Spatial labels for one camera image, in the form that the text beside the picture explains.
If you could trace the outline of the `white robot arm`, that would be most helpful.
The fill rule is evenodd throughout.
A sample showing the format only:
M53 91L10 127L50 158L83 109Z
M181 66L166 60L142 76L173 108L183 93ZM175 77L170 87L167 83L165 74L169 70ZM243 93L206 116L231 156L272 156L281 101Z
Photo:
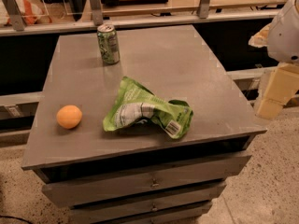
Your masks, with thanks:
M299 91L299 0L288 0L276 17L249 40L266 47L278 66L261 78L256 116L273 119Z

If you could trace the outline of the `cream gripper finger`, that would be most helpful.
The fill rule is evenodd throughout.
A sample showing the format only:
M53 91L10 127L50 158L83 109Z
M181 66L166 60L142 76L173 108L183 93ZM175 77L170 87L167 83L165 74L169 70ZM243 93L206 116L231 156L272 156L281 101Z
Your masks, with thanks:
M255 103L256 116L268 120L275 118L298 91L299 65L279 63L261 78Z
M268 45L268 33L270 25L267 24L258 33L249 39L249 45L255 48L262 48Z

